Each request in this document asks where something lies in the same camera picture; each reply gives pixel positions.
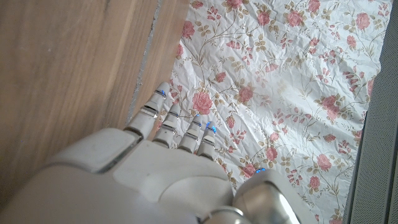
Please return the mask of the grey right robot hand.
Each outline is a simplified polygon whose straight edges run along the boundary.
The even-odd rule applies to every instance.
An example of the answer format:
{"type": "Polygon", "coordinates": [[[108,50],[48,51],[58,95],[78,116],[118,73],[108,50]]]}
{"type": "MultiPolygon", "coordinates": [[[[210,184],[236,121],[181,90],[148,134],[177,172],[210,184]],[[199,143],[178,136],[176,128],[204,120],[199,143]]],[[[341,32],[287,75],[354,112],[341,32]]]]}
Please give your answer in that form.
{"type": "Polygon", "coordinates": [[[2,223],[310,223],[278,172],[255,168],[238,190],[213,158],[216,126],[194,117],[172,148],[180,108],[149,134],[161,83],[122,130],[106,128],[53,156],[1,212],[2,223]]]}

